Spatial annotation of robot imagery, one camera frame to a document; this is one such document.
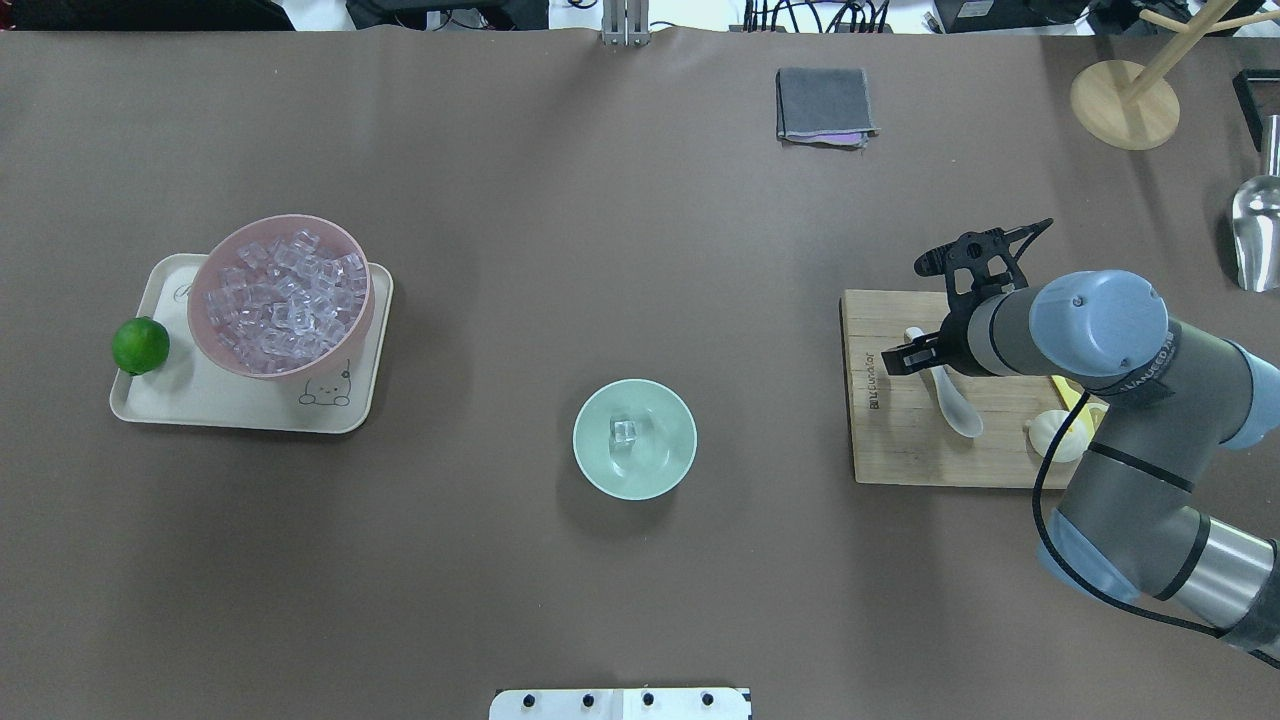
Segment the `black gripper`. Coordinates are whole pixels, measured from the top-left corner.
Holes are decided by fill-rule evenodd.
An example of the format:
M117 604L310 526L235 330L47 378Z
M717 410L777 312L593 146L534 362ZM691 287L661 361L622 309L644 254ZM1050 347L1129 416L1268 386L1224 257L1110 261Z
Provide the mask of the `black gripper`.
M881 354L890 375L946 365L969 377L1029 375L1029 290L973 290L948 311L936 340L910 340Z

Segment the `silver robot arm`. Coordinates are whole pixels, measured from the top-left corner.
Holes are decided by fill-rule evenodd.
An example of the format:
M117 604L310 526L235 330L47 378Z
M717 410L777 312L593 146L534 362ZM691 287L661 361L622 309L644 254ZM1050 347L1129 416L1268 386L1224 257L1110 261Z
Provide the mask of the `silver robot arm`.
M1140 615L1137 600L1196 615L1172 625L1277 664L1277 542L1197 510L1220 448L1277 427L1277 369L1172 316L1144 278L1075 272L959 304L936 333L883 352L888 374L1062 375L1107 413L1052 512L1032 502L1039 557L1068 585Z

